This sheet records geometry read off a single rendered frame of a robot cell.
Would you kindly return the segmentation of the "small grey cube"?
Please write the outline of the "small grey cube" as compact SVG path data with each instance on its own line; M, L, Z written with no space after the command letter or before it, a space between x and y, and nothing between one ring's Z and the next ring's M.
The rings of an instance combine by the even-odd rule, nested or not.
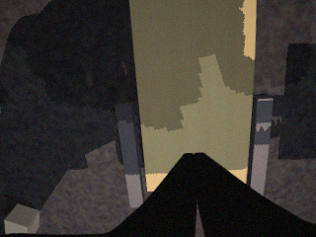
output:
M29 233L36 234L40 228L40 211L31 206L17 204L11 214L4 218L5 234Z

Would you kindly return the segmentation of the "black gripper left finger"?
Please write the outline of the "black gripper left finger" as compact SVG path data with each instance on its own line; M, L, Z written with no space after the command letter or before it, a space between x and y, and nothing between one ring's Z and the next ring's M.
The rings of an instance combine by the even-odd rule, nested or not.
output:
M66 236L9 233L0 237L195 237L197 212L197 163L193 153L185 153L147 201L112 232Z

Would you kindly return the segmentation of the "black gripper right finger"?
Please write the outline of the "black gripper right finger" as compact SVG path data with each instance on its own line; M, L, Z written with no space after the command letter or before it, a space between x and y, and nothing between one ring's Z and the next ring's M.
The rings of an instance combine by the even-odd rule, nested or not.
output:
M205 237L316 237L307 222L245 185L204 153L197 163L197 205Z

